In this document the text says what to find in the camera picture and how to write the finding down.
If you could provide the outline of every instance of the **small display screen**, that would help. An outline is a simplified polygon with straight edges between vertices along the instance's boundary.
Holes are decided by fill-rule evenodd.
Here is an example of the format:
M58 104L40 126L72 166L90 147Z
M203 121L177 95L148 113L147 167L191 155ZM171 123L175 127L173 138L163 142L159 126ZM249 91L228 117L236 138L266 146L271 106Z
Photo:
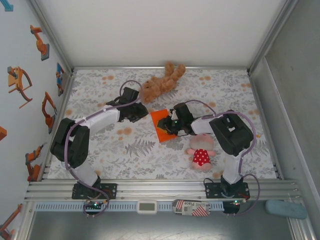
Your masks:
M140 208L140 211L154 211L155 204L154 203L140 203L139 208Z

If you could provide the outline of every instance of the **pink stuffed toy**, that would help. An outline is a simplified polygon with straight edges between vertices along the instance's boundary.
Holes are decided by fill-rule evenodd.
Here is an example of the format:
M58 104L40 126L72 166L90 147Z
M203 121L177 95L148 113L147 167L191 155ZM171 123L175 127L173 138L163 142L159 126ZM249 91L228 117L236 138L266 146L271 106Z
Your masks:
M186 152L193 155L191 167L195 170L208 171L212 165L209 156L215 156L214 140L209 134L195 135L190 140L190 147Z

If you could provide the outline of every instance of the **floral pattern mat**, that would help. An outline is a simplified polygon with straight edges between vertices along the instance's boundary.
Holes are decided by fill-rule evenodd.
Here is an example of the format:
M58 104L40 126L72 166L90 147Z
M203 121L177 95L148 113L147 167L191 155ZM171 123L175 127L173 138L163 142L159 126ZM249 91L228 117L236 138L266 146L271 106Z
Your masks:
M127 80L143 83L152 76L162 77L164 69L95 69L78 70L65 111L65 117L76 119L99 110L119 96L120 86ZM139 89L135 83L128 87ZM259 117L251 85L245 70L187 69L176 89L146 105L149 112L170 109L187 100L206 102L217 113L229 109L246 114L254 123L257 144L244 157L242 173L258 178L275 179L276 174ZM194 117L210 113L199 103L188 103ZM225 153L215 139L216 156L211 157L210 171L190 168L188 155L191 136L159 143L150 114L131 123L127 120L111 124L90 138L87 160L102 179L204 179L219 178L224 170ZM72 179L55 157L51 161L49 179Z

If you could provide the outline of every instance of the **white wall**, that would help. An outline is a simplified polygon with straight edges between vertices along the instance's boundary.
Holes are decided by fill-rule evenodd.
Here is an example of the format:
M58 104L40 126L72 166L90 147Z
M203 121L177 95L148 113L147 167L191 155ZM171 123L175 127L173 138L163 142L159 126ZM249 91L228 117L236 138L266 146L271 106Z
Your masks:
M25 197L28 182L28 171L25 165L25 154L31 153L39 145L49 142L48 127L42 114L42 101L47 91L58 111L63 95L58 97L56 84L56 68L59 59L54 48L50 46L50 57L41 61L36 47L36 38L30 32L30 25L39 27L27 1L10 0L13 12L5 12L0 5L0 126L7 130L7 136L0 141L0 224L17 208ZM46 36L39 34L44 43ZM33 98L27 105L19 109L25 100L18 91L8 93L7 67L21 67L29 75L32 87L25 91ZM24 87L27 81L22 78ZM48 114L54 111L47 103ZM46 156L47 144L38 163Z
M249 67L285 0L38 0L74 66Z

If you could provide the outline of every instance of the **enclosure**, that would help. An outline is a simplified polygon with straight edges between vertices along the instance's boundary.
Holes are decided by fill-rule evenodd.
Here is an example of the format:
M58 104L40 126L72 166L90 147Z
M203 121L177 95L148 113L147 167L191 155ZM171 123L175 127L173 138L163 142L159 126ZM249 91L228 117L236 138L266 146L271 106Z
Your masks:
M8 78L0 90L1 222L22 203L6 230L11 239L320 236L318 1L1 3ZM102 184L117 186L106 212L86 219L85 199L72 198L76 180L50 152L59 124L99 111L128 80L161 79L167 61L186 66L174 89L143 103L148 114L138 121L112 122L90 136L86 161ZM207 104L187 104L195 118L231 109L252 122L256 144L241 172L259 187L246 177L250 201L240 205L245 211L258 197L250 213L226 218L213 210L230 201L209 198L204 186L205 178L220 183L228 162L214 134L216 154L204 171L191 168L193 136L159 141L152 114L189 100ZM211 214L175 215L178 199L208 202ZM156 201L158 213L138 215L141 200ZM302 204L307 218L270 215L267 200Z

